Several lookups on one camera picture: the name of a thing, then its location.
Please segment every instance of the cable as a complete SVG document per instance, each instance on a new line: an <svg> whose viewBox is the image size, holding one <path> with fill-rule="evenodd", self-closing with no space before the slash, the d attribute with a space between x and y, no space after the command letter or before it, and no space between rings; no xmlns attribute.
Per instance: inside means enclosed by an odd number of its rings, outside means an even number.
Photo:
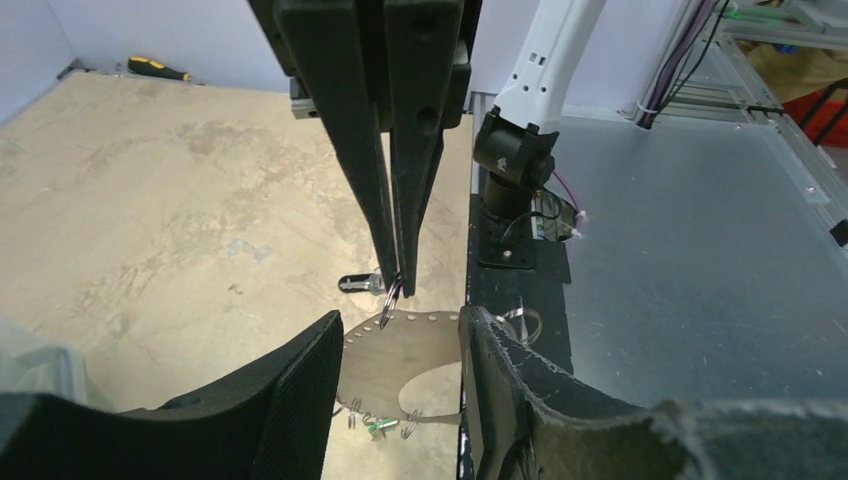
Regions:
<svg viewBox="0 0 848 480"><path fill-rule="evenodd" d="M706 46L704 47L704 49L705 49L704 51L706 51L706 49L709 48L709 45L710 45L709 43L706 43ZM682 85L679 84L680 78L683 76L683 69L686 67L686 64L689 63L689 59L692 58L692 54L694 52L695 52L695 46L694 46L694 42L693 42L693 45L689 47L689 52L686 53L686 58L684 58L680 62L680 65L679 65L680 70L677 73L677 79L674 81L674 83L672 83L670 85L670 88L666 88L666 91L669 92L669 93L665 96L665 98L662 99L660 104L657 106L657 109L655 111L651 112L652 116L651 116L650 122L648 123L649 126L653 125L654 120L657 118L657 115L661 114L663 109L665 107L667 107L669 103L671 103L671 98L674 95L677 95L677 92L672 93L671 91L674 90L675 87L682 88ZM697 62L695 62L695 68L697 68L699 66L701 60L702 59L699 59Z"/></svg>
<svg viewBox="0 0 848 480"><path fill-rule="evenodd" d="M567 193L571 198L571 206L573 206L574 210L577 212L577 219L574 222L574 230L579 232L580 228L583 226L583 219L586 218L586 211L583 210L583 204L577 199L577 194L574 193L574 189L571 188L571 185L568 184L565 177L556 170L554 170L554 177L557 179L559 184L562 185L562 188L565 189L565 193Z"/></svg>
<svg viewBox="0 0 848 480"><path fill-rule="evenodd" d="M718 12L718 18L716 18L715 23L713 24L713 29L710 31L710 36L707 37L707 43L704 45L704 50L701 52L701 56L698 57L698 61L695 62L695 66L689 70L689 73L686 74L686 78L683 79L682 82L679 82L677 85L677 90L674 90L671 94L669 94L665 101L660 105L659 111L662 112L665 107L671 103L671 100L680 93L680 90L683 89L683 85L692 78L692 75L695 73L695 70L698 70L698 67L701 66L701 63L704 61L704 58L707 57L707 51L710 49L710 45L713 43L713 38L715 38L715 34L718 31L718 25L721 23L721 19L724 18L724 13L727 11L727 7L730 5L730 0L724 0L724 5L721 6L721 10Z"/></svg>
<svg viewBox="0 0 848 480"><path fill-rule="evenodd" d="M654 89L648 98L648 103L645 105L646 110L658 111L662 103L663 97L668 89L672 86L672 80L677 72L678 66L681 64L681 59L687 51L691 51L691 47L695 42L698 34L713 11L717 0L701 0L701 3L695 9L686 27L680 35L680 39L672 49L665 63L660 68L660 73L654 83ZM656 114L645 113L636 122L641 128L650 129Z"/></svg>
<svg viewBox="0 0 848 480"><path fill-rule="evenodd" d="M545 220L556 220L556 219L559 218L560 215L562 215L561 199L555 193L551 192L547 188L542 187L541 190L537 190L537 193L540 193L540 192L546 193L548 195L551 195L553 198L555 198L558 202L557 204L559 205L559 211L557 211L557 213L553 216L545 215L542 212L524 212L524 213L522 213L521 215L515 217L511 222L509 222L509 225L507 225L506 230L504 230L504 234L501 236L500 243L504 243L506 241L506 239L509 238L509 234L510 234L510 232L512 232L512 229L515 228L516 225L518 225L521 221L523 221L525 219L541 217L541 218L544 218Z"/></svg>

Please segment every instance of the screwdriver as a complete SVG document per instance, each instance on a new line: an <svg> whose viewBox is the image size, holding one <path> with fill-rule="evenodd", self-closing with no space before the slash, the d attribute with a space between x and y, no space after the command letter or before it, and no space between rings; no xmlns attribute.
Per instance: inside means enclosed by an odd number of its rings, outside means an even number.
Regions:
<svg viewBox="0 0 848 480"><path fill-rule="evenodd" d="M185 82L191 79L191 75L186 72L179 72L162 65L156 60L145 57L130 57L127 60L127 68L133 73L148 77L170 78L171 80L182 80Z"/></svg>

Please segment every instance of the circular metal plate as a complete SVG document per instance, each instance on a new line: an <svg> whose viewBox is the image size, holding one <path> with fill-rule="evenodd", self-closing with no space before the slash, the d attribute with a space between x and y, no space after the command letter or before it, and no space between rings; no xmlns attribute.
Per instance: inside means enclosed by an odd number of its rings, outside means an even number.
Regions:
<svg viewBox="0 0 848 480"><path fill-rule="evenodd" d="M459 314L395 310L390 315L393 318L383 330L378 314L345 335L339 403L376 418L459 425L459 412L413 418L399 400L403 387L415 377L459 362Z"/></svg>

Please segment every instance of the beige table surface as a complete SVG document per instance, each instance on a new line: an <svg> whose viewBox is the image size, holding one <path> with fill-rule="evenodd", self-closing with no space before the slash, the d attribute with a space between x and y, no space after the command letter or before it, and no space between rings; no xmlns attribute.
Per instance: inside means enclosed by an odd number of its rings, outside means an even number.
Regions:
<svg viewBox="0 0 848 480"><path fill-rule="evenodd" d="M471 122L446 149L421 234L418 295L462 304ZM282 345L377 266L319 121L280 94L77 73L0 130L0 313L84 356L111 408L154 408ZM456 366L402 404L456 409ZM453 478L456 429L371 442L333 422L324 478Z"/></svg>

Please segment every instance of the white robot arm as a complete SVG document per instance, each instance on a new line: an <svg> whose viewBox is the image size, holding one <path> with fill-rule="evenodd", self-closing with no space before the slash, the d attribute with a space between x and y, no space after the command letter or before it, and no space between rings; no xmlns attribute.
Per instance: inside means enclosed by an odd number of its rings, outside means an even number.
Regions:
<svg viewBox="0 0 848 480"><path fill-rule="evenodd" d="M542 0L506 86L495 99L501 118L551 133L565 93L606 0Z"/></svg>
<svg viewBox="0 0 848 480"><path fill-rule="evenodd" d="M489 171L483 204L499 222L526 215L554 170L568 85L606 0L542 0L506 86L486 114L474 160Z"/></svg>

